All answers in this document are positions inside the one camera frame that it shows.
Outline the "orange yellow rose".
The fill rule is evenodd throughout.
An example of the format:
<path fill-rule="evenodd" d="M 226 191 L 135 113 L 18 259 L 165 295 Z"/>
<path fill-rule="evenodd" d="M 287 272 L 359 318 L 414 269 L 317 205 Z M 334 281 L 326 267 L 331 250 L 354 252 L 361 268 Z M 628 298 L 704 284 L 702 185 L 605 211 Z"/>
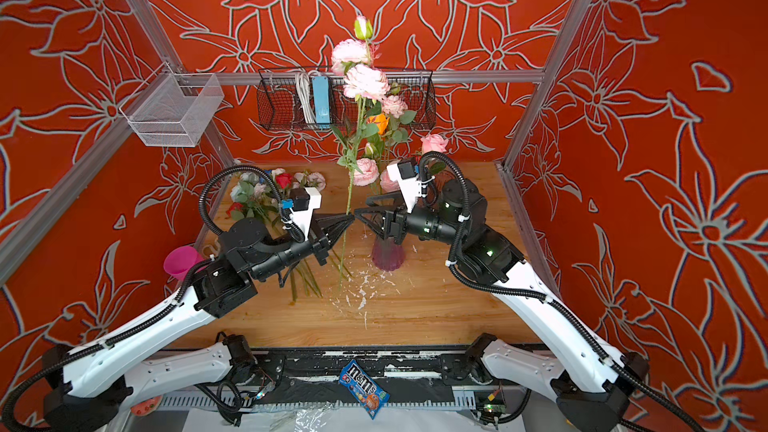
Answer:
<path fill-rule="evenodd" d="M 366 119 L 367 124 L 376 126 L 376 131 L 379 136 L 386 134 L 389 126 L 389 116 L 385 113 L 379 113 L 377 115 L 371 115 Z"/>

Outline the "purple glass vase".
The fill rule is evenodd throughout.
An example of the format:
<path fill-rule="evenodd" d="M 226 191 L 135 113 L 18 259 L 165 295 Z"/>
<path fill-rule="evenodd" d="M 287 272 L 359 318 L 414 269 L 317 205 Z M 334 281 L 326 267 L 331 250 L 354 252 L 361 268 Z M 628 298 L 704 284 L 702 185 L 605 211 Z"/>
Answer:
<path fill-rule="evenodd" d="M 379 270 L 392 272 L 399 269 L 405 262 L 405 250 L 392 238 L 377 237 L 373 243 L 371 260 Z"/>

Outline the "pink rose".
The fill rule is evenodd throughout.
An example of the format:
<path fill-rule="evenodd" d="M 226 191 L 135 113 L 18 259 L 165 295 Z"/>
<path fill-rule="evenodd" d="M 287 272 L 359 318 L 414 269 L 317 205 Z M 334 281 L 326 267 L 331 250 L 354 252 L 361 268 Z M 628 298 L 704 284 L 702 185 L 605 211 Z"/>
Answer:
<path fill-rule="evenodd" d="M 421 154 L 429 152 L 446 153 L 449 140 L 441 134 L 428 134 L 421 138 Z"/>

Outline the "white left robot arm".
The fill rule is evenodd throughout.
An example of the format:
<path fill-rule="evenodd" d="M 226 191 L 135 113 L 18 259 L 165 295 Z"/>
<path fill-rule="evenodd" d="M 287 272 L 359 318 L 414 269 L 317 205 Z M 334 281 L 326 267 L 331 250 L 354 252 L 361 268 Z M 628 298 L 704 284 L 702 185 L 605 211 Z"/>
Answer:
<path fill-rule="evenodd" d="M 274 238 L 263 222 L 239 219 L 222 230 L 207 208 L 210 189 L 237 172 L 254 174 L 277 201 L 285 234 Z M 75 348 L 49 350 L 39 372 L 7 396 L 1 420 L 9 431 L 26 431 L 17 420 L 20 398 L 40 381 L 50 386 L 44 398 L 45 431 L 96 431 L 120 412 L 154 395 L 179 388 L 177 368 L 144 371 L 141 363 L 176 339 L 207 325 L 255 297 L 257 282 L 272 276 L 285 284 L 305 258 L 325 264 L 335 244 L 354 223 L 351 214 L 321 214 L 322 197 L 314 188 L 293 189 L 283 196 L 270 173 L 236 165 L 211 177 L 198 200 L 204 225 L 221 246 L 214 258 L 191 267 L 175 294 L 107 335 Z"/>

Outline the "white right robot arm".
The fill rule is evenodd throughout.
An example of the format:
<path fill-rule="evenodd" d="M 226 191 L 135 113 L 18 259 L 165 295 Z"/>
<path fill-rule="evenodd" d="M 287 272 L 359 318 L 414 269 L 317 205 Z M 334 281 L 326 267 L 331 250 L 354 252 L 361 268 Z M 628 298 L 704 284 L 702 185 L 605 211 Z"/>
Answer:
<path fill-rule="evenodd" d="M 550 400 L 579 431 L 640 430 L 624 417 L 636 392 L 700 430 L 690 414 L 646 383 L 646 359 L 619 351 L 588 328 L 524 254 L 487 224 L 486 198 L 446 154 L 428 152 L 391 164 L 387 172 L 398 191 L 368 198 L 355 217 L 383 240 L 401 243 L 413 235 L 448 245 L 445 265 L 453 277 L 498 298 L 553 354 L 547 358 L 486 337 L 478 343 L 479 362 L 493 378 Z"/>

